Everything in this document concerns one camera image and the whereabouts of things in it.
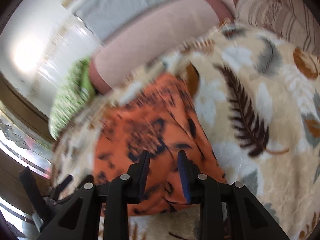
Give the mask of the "striped beige floral bedding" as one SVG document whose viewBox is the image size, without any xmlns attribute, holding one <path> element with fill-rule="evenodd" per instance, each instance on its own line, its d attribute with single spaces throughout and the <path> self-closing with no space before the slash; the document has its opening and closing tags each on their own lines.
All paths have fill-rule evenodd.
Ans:
<svg viewBox="0 0 320 240">
<path fill-rule="evenodd" d="M 303 0 L 238 0 L 236 18 L 319 55 L 319 24 Z"/>
</svg>

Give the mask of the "pink quilted mattress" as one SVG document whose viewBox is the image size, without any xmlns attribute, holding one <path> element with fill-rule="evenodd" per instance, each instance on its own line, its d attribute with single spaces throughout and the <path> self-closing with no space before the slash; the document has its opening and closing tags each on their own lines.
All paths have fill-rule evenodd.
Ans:
<svg viewBox="0 0 320 240">
<path fill-rule="evenodd" d="M 233 16 L 221 0 L 170 0 L 131 20 L 98 48 L 89 65 L 93 87 L 105 94 L 136 67 Z"/>
</svg>

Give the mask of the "brown wooden stained glass door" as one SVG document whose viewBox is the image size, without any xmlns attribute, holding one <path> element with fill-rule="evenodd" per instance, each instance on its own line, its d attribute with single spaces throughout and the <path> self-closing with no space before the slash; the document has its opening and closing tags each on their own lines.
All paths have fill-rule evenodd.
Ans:
<svg viewBox="0 0 320 240">
<path fill-rule="evenodd" d="M 18 239 L 37 239 L 39 235 L 19 173 L 30 168 L 40 192 L 47 193 L 52 142 L 48 118 L 1 76 L 1 213 Z"/>
</svg>

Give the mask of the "orange black floral garment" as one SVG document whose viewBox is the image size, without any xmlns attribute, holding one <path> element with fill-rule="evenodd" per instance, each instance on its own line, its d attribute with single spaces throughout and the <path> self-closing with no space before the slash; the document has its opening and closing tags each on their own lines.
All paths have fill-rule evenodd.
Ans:
<svg viewBox="0 0 320 240">
<path fill-rule="evenodd" d="M 161 75 L 125 106 L 106 111 L 95 150 L 95 182 L 104 184 L 124 174 L 143 151 L 150 153 L 149 174 L 141 202 L 128 207 L 130 216 L 188 207 L 177 168 L 180 151 L 202 173 L 226 180 L 185 82 L 173 75 Z"/>
</svg>

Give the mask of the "beige leaf pattern fleece blanket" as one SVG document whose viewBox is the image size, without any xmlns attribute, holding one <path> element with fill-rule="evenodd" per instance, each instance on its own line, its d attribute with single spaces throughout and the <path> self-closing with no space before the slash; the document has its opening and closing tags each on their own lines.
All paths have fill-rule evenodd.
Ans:
<svg viewBox="0 0 320 240">
<path fill-rule="evenodd" d="M 213 28 L 133 70 L 85 104 L 59 134 L 52 183 L 94 175 L 105 113 L 161 75 L 185 82 L 226 182 L 242 182 L 290 239 L 319 239 L 319 58 L 240 23 Z M 197 239 L 199 206 L 130 216 L 131 239 Z"/>
</svg>

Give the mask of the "grey bed sheet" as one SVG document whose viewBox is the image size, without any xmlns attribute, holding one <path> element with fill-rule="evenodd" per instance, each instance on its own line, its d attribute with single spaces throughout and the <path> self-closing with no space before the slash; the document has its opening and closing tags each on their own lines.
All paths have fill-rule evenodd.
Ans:
<svg viewBox="0 0 320 240">
<path fill-rule="evenodd" d="M 73 12 L 101 41 L 130 20 L 168 0 L 84 0 Z"/>
</svg>

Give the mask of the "green white patterned pillow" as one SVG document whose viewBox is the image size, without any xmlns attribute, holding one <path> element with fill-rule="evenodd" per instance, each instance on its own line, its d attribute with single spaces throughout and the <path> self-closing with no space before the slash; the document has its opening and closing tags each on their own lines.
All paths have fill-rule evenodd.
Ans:
<svg viewBox="0 0 320 240">
<path fill-rule="evenodd" d="M 55 95 L 49 116 L 49 133 L 54 138 L 96 94 L 89 78 L 90 59 L 75 61 Z"/>
</svg>

